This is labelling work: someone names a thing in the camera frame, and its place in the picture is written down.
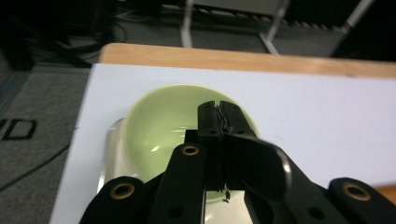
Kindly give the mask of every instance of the green bowl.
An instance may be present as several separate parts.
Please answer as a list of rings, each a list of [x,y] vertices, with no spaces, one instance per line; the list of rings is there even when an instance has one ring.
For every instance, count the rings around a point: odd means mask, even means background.
[[[173,85],[152,91],[128,112],[120,126],[126,159],[139,178],[147,182],[166,169],[174,148],[184,142],[188,129],[197,129],[198,105],[235,101],[217,91],[194,85]],[[245,113],[250,126],[252,122]],[[223,194],[208,192],[215,201]]]

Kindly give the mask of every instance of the carpeted floor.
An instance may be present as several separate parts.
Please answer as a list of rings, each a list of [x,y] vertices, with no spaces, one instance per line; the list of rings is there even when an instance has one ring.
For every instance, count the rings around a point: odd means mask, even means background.
[[[122,28],[114,27],[116,37],[127,43],[180,47],[181,15],[168,10],[159,21],[116,19]],[[196,48],[265,53],[257,31],[268,25],[265,21],[198,14],[191,33]],[[343,35],[283,24],[274,43],[281,54],[328,57]],[[79,37],[74,41],[83,42]],[[98,54],[81,57],[94,63]],[[88,69],[73,68],[44,49],[35,48],[35,56],[39,65],[19,75],[0,58],[0,99],[6,102],[0,103],[0,223],[48,223],[67,156],[64,149],[71,141],[89,74]],[[35,125],[31,138],[26,137]],[[42,168],[6,188],[43,161],[47,164]]]

